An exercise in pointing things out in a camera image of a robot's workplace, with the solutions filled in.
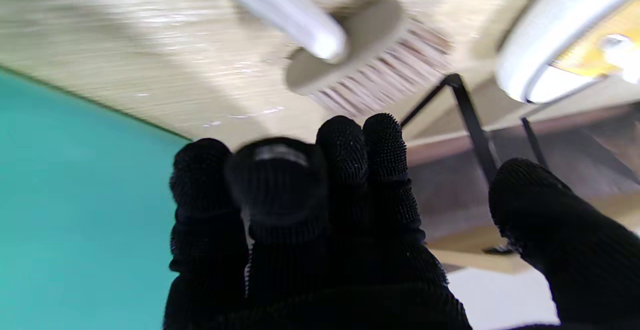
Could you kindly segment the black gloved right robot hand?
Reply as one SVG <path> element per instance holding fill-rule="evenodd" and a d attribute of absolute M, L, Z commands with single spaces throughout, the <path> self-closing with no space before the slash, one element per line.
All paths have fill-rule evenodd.
<path fill-rule="evenodd" d="M 425 246 L 402 128 L 327 120 L 315 143 L 267 138 L 233 153 L 181 148 L 164 329 L 470 329 Z M 638 235 L 537 163 L 503 163 L 494 225 L 547 280 L 558 324 L 638 329 Z"/>

